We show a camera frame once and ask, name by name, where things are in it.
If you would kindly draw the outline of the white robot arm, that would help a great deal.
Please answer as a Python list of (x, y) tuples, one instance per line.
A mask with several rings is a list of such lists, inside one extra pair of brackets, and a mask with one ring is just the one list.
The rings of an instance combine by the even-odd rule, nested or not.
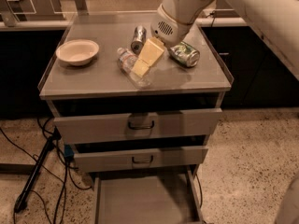
[[(298, 73), (298, 0), (225, 0)], [(159, 0), (160, 20), (181, 39), (210, 0)], [(299, 223), (299, 123), (295, 108), (225, 112), (200, 170), (206, 224)]]

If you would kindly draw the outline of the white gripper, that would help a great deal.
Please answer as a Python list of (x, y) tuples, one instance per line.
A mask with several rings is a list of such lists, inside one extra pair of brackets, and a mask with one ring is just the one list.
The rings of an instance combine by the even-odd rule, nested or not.
[(163, 6), (159, 6), (150, 25), (154, 37), (147, 39), (133, 71), (140, 77), (146, 75), (163, 56), (164, 46), (171, 48), (180, 43), (191, 27), (191, 24), (184, 24), (171, 18)]

